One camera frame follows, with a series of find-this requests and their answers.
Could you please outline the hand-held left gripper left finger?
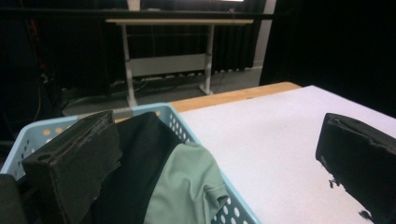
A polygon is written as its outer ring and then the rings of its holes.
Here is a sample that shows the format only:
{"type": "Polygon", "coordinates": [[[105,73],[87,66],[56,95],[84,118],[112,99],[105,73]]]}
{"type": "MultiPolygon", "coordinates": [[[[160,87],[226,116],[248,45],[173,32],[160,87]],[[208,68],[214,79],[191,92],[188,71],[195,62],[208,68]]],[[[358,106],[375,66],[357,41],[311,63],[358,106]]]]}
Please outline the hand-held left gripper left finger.
{"type": "Polygon", "coordinates": [[[22,167],[38,190],[42,222],[78,224],[121,155],[113,113],[105,111],[79,120],[25,158],[22,167]]]}

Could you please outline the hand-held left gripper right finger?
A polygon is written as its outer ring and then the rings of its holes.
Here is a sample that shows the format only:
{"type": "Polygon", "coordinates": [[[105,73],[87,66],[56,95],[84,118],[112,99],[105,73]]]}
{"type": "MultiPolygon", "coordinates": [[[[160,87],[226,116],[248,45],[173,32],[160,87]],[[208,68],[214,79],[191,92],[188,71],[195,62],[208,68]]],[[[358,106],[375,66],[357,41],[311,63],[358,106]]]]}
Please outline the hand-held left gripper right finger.
{"type": "Polygon", "coordinates": [[[396,138],[362,121],[325,115],[316,160],[374,224],[396,224],[396,138]]]}

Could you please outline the black garment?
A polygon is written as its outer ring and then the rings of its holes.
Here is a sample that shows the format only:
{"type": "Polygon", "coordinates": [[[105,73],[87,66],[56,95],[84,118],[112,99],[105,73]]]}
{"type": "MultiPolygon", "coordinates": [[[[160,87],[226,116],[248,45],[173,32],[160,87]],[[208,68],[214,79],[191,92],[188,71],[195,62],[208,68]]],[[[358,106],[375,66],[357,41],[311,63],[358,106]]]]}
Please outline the black garment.
{"type": "Polygon", "coordinates": [[[153,112],[117,124],[120,167],[104,180],[80,224],[143,224],[151,195],[179,137],[153,112]]]}

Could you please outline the light blue perforated plastic basket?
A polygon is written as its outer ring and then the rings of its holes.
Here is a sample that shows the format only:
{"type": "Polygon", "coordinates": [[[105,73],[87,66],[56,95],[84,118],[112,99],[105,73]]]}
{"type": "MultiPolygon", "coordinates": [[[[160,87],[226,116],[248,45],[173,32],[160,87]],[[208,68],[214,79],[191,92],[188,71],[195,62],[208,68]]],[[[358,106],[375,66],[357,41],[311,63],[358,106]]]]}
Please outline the light blue perforated plastic basket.
{"type": "MultiPolygon", "coordinates": [[[[134,116],[154,112],[162,123],[169,127],[182,141],[200,144],[199,139],[184,119],[169,104],[140,105],[128,108],[128,110],[134,116]]],[[[0,174],[13,175],[16,180],[23,178],[25,172],[21,161],[83,118],[85,118],[85,115],[45,119],[23,127],[0,170],[0,174]]],[[[230,198],[214,216],[212,224],[262,224],[226,174],[220,173],[230,198]]]]}

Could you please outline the light green garment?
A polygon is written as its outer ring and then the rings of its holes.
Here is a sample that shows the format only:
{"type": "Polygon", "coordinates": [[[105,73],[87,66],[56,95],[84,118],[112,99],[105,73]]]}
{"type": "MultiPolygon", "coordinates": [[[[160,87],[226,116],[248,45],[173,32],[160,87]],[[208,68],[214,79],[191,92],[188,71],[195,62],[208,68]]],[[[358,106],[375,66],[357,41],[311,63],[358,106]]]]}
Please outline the light green garment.
{"type": "Polygon", "coordinates": [[[228,199],[211,153],[193,142],[179,144],[163,167],[144,224],[210,224],[228,199]]]}

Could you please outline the white sheet table cover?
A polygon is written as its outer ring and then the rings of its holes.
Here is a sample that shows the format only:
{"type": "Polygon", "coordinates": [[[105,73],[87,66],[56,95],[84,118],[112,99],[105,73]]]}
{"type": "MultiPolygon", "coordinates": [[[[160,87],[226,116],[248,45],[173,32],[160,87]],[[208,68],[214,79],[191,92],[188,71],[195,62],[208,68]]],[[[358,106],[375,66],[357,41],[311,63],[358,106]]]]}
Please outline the white sheet table cover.
{"type": "Polygon", "coordinates": [[[183,113],[263,224],[371,224],[316,159],[328,112],[396,137],[396,119],[315,86],[183,113]]]}

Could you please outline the white power strip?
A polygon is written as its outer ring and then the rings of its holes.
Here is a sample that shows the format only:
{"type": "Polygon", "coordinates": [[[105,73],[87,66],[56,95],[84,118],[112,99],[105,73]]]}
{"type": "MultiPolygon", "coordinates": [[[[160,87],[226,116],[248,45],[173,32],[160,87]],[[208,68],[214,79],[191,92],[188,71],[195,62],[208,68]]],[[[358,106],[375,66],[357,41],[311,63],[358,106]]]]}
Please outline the white power strip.
{"type": "Polygon", "coordinates": [[[139,81],[153,81],[153,80],[162,80],[162,79],[173,79],[173,78],[185,78],[195,75],[194,73],[171,73],[171,74],[159,74],[159,75],[148,75],[142,77],[136,77],[136,80],[139,81]]]}

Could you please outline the black curtain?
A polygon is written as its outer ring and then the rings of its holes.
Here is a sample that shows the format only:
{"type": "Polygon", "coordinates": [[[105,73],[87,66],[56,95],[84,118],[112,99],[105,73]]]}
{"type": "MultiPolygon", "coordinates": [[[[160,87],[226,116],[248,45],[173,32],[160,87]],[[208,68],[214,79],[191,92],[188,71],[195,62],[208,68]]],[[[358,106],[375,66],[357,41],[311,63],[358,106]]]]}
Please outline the black curtain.
{"type": "MultiPolygon", "coordinates": [[[[221,1],[216,11],[263,13],[266,0],[221,1]]],[[[214,33],[212,71],[235,71],[251,68],[262,22],[235,26],[217,26],[214,33]]]]}

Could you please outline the white frame desk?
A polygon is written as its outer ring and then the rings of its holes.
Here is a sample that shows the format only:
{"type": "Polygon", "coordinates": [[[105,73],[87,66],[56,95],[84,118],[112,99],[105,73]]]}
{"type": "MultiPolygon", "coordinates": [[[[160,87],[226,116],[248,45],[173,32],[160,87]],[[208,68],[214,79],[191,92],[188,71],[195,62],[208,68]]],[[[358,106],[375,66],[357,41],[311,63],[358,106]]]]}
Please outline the white frame desk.
{"type": "Polygon", "coordinates": [[[214,44],[214,33],[216,26],[235,26],[253,23],[247,19],[106,19],[106,22],[115,23],[121,28],[122,44],[124,52],[124,65],[126,71],[126,81],[128,87],[128,105],[137,106],[134,97],[133,77],[149,75],[163,75],[168,73],[179,73],[186,71],[203,70],[205,81],[199,85],[199,90],[210,95],[212,52],[214,44]],[[178,56],[164,56],[154,58],[132,59],[129,52],[127,37],[128,26],[139,25],[205,25],[208,28],[206,38],[205,54],[188,54],[178,56]]]}

